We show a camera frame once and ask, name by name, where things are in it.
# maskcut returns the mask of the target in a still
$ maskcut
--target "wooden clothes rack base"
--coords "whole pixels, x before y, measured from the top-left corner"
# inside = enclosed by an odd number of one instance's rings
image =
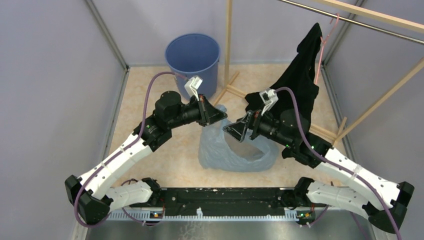
[[[231,77],[228,84],[223,88],[223,90],[219,93],[218,97],[213,102],[214,106],[216,106],[220,102],[221,98],[224,96],[224,94],[226,92],[231,93],[233,95],[236,95],[239,98],[245,98],[247,93],[232,85],[234,83],[234,81],[236,80],[236,78],[239,76],[239,74],[240,74],[239,71],[236,71],[234,73],[234,75]],[[342,132],[344,124],[341,124],[340,127],[341,128],[338,130],[338,134],[340,134]],[[329,130],[327,130],[327,129],[321,127],[321,126],[318,126],[316,124],[313,124],[313,123],[310,125],[310,132],[315,134],[315,135],[322,137],[323,139],[329,141],[332,144],[336,143],[336,139],[338,138],[337,133],[329,131]]]

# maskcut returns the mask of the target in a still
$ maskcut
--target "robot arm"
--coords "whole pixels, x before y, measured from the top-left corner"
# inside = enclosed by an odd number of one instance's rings
[[[181,102],[179,93],[164,92],[155,103],[153,114],[145,119],[142,139],[133,143],[139,137],[142,127],[140,123],[118,149],[105,160],[79,177],[71,175],[66,179],[67,196],[74,205],[77,193],[83,184],[94,171],[103,166],[101,171],[88,182],[78,201],[78,213],[87,224],[96,224],[111,211],[131,204],[148,201],[155,204],[161,188],[151,178],[144,178],[130,185],[111,186],[134,164],[155,152],[169,140],[172,137],[172,129],[193,122],[204,127],[227,117],[225,112],[210,104],[205,96],[197,94],[197,88],[201,82],[199,77],[193,77],[185,85],[192,95],[187,104]],[[107,164],[106,162],[113,157],[115,158]]]
[[[295,187],[294,203],[315,203],[336,206],[354,212],[367,218],[376,227],[393,233],[394,229],[389,221],[374,192],[358,179],[365,179],[376,189],[384,204],[389,208],[398,227],[405,217],[407,206],[414,191],[414,187],[407,183],[395,183],[366,170],[359,164],[340,153],[329,142],[309,133],[310,123],[300,116],[302,130],[311,147],[329,163],[323,162],[316,157],[306,146],[299,133],[298,123],[294,109],[284,110],[279,119],[275,119],[267,110],[278,101],[275,90],[267,89],[259,93],[264,102],[263,109],[248,111],[246,115],[235,123],[224,127],[224,131],[242,142],[247,131],[251,130],[250,139],[262,135],[283,146],[282,157],[294,158],[299,163],[313,169],[325,172],[339,179],[348,187],[335,187],[316,182],[313,179],[302,177]],[[346,168],[354,175],[333,166],[331,163]]]

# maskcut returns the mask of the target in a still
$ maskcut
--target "black cloth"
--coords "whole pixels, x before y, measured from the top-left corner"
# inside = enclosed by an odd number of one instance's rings
[[[314,107],[315,98],[318,95],[319,87],[314,84],[315,59],[321,47],[322,32],[320,25],[315,23],[306,37],[297,46],[297,56],[290,63],[285,72],[270,88],[280,87],[290,88],[296,97],[299,113],[303,118],[311,122],[311,113]],[[285,110],[293,109],[293,102],[287,91],[277,93],[278,101],[271,108],[270,112],[276,119]],[[249,103],[246,111],[263,108],[264,104],[259,96],[259,92],[249,93],[245,96]]]

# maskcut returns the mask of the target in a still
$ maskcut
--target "white cable connector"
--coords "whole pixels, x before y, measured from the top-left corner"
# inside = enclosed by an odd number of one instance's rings
[[[184,85],[185,90],[188,95],[195,96],[197,101],[199,101],[198,89],[200,84],[202,84],[203,80],[199,76],[193,76],[188,80],[188,82]]]
[[[276,94],[275,89],[267,88],[265,91],[261,91],[259,93],[262,102],[265,104],[260,115],[264,115],[264,113],[270,110],[278,101],[278,96]]]

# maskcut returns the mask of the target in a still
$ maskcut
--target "clothes rail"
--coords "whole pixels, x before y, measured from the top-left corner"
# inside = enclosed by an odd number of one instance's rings
[[[311,12],[314,12],[314,13],[317,13],[317,14],[321,14],[321,15],[324,15],[324,16],[327,16],[327,17],[330,17],[330,18],[333,18],[333,19],[337,19],[336,14],[332,14],[330,12],[323,11],[323,10],[320,10],[320,9],[317,9],[317,8],[314,8],[314,7],[311,7],[311,6],[307,6],[307,5],[297,3],[297,2],[294,2],[294,1],[290,1],[290,0],[277,0],[277,1],[287,3],[287,4],[290,4],[290,5],[302,8],[302,9],[306,9],[308,11],[311,11]],[[369,25],[369,24],[366,24],[366,23],[363,23],[363,22],[360,22],[360,21],[355,21],[355,20],[345,18],[345,17],[342,17],[342,16],[340,16],[338,19],[341,20],[341,21],[347,22],[347,23],[355,24],[357,26],[361,26],[361,27],[364,27],[364,28],[367,28],[367,29],[371,29],[371,30],[374,30],[374,31],[377,31],[377,32],[380,32],[380,33],[387,34],[387,35],[391,35],[391,36],[394,36],[394,37],[397,37],[397,38],[400,38],[400,39],[405,39],[405,40],[408,40],[408,41],[413,42],[413,43],[418,43],[418,44],[424,45],[424,40],[419,40],[419,39],[416,39],[416,38],[413,38],[413,37],[410,37],[410,36],[405,36],[405,35],[402,35],[402,34],[397,33],[397,32],[389,31],[389,30],[386,30],[386,29],[383,29],[383,28],[380,28],[380,27]]]

